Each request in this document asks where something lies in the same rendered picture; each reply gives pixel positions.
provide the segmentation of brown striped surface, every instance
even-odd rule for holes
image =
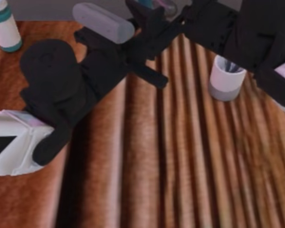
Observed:
[[[17,61],[75,23],[23,22],[25,46],[0,51],[0,110],[21,109]],[[208,94],[214,54],[182,36],[148,65],[157,90],[129,75],[78,125],[44,170],[0,177],[0,228],[285,228],[285,113],[251,76],[229,103]]]

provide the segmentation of teal band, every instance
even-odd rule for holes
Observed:
[[[11,17],[11,11],[9,6],[0,11],[0,23],[8,20],[10,17]]]
[[[22,40],[18,44],[14,45],[12,47],[4,47],[4,48],[0,47],[0,48],[1,48],[1,50],[5,51],[5,52],[15,52],[15,51],[19,50],[21,48],[21,46],[22,46]]]

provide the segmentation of wooden table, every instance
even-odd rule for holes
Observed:
[[[19,58],[68,41],[73,22],[22,22],[21,51],[0,51],[0,110],[20,110]],[[0,228],[284,228],[285,113],[247,77],[239,98],[207,91],[213,53],[175,39],[156,62],[163,91],[130,75],[42,171],[0,177]]]

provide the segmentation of table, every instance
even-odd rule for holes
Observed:
[[[18,22],[24,46],[0,51],[0,110],[23,107],[19,58],[37,40],[69,42],[75,22]],[[207,91],[214,55],[182,36],[129,75],[43,170],[0,177],[0,228],[285,227],[285,113],[246,78],[237,100]]]

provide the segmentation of wood grain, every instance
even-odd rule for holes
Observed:
[[[74,23],[19,27],[25,47],[55,37],[85,54]],[[23,106],[20,54],[0,51],[0,109]],[[285,113],[249,74],[236,100],[214,100],[214,56],[179,36],[148,62],[165,89],[129,75],[78,125],[67,158],[0,178],[0,228],[285,228]]]

